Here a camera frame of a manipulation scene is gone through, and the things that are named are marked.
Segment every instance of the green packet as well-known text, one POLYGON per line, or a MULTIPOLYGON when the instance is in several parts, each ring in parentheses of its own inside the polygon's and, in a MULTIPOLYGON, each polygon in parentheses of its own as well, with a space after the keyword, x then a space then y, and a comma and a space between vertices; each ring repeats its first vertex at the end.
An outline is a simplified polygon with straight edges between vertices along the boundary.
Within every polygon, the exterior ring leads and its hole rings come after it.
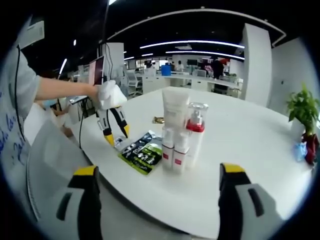
POLYGON ((118 156, 138 172, 148 175, 162 159, 162 138, 148 131, 120 151, 118 156))

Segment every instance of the white round table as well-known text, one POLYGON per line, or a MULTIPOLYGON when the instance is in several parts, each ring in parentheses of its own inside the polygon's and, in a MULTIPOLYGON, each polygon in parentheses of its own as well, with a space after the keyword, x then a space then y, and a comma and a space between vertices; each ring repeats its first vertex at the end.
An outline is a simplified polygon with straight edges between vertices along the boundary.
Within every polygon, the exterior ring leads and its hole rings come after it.
MULTIPOLYGON (((104 139, 96 116, 83 121, 81 145, 90 161, 125 198, 157 220, 186 233, 217 238, 220 228, 219 164, 243 167, 252 183, 260 184, 276 201, 276 210, 288 219, 299 206, 311 181, 307 164, 296 162, 288 118, 253 103, 210 92, 189 91, 190 101, 207 103, 206 129, 194 169, 176 175, 161 164, 142 175, 117 156, 104 139)), ((162 91, 129 100, 124 106, 130 138, 148 130, 161 135, 162 91)), ((114 135, 121 131, 111 116, 114 135)), ((78 139, 79 126, 72 127, 78 139)))

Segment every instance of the green leaves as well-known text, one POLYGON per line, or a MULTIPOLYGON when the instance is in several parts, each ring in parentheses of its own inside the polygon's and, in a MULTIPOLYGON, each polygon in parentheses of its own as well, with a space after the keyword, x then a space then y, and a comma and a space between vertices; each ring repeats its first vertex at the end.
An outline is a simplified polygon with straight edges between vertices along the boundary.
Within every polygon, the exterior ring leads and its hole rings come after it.
POLYGON ((315 121, 318 119, 320 101, 314 99, 306 85, 302 84, 302 91, 298 93, 292 92, 289 95, 287 103, 287 111, 289 112, 289 122, 294 118, 298 119, 305 127, 306 132, 311 134, 314 129, 315 121))

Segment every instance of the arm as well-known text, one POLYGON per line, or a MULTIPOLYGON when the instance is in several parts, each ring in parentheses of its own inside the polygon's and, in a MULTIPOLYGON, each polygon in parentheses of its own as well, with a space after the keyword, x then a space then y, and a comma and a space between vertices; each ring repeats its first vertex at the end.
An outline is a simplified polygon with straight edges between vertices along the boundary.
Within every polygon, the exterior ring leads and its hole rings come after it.
POLYGON ((81 82, 68 82, 40 77, 35 100, 57 99, 68 96, 88 96, 98 99, 98 87, 81 82))

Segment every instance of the black ceiling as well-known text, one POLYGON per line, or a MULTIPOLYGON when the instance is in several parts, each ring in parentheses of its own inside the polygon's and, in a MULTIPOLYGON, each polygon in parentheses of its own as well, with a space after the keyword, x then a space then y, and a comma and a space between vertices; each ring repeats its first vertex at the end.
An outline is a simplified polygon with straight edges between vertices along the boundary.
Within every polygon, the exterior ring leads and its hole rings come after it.
MULTIPOLYGON (((68 59, 66 69, 86 64, 96 57, 96 47, 102 39, 105 0, 51 2, 50 8, 34 9, 34 18, 44 20, 45 39, 26 47, 23 52, 29 65, 38 74, 47 74, 59 69, 65 58, 68 59)), ((245 13, 278 27, 287 33, 282 41, 288 41, 300 35, 300 23, 296 14, 288 14, 288 5, 275 0, 250 1, 213 1, 213 0, 117 0, 109 7, 107 38, 123 28, 160 14, 187 10, 224 9, 245 13)), ((175 45, 156 46, 146 49, 139 47, 149 44, 179 40, 210 40, 239 44, 245 23, 265 28, 270 33, 271 41, 281 34, 264 24, 241 16, 224 13, 197 12, 183 13, 150 20, 139 26, 128 29, 113 37, 110 42, 123 42, 127 51, 125 57, 139 58, 142 54, 154 53, 163 56, 165 51, 178 51, 175 45)), ((233 54, 234 47, 215 44, 191 44, 196 51, 210 51, 233 54)))

